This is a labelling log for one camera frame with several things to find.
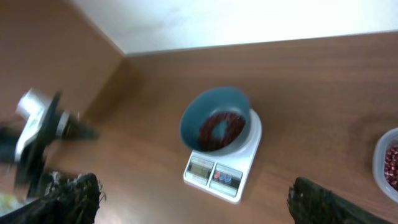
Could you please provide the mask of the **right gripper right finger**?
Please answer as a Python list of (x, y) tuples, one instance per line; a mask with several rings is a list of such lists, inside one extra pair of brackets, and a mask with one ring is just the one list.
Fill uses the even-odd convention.
[(304, 177), (289, 187), (287, 207), (295, 224), (390, 224)]

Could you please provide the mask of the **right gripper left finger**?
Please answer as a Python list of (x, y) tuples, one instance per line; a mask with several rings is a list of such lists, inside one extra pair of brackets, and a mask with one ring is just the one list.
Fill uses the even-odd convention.
[(1, 224), (92, 224), (100, 208), (100, 195), (100, 184), (93, 173), (79, 175), (2, 216)]

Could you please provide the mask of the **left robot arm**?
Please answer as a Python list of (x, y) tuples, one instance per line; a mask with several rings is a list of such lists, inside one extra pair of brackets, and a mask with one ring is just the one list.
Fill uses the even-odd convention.
[(17, 166), (16, 187), (28, 186), (27, 196), (36, 197), (44, 173), (45, 149), (55, 140), (97, 139), (99, 134), (71, 112), (58, 109), (58, 91), (52, 99), (30, 89), (19, 100), (16, 113), (25, 119), (18, 131), (1, 125), (1, 163)]

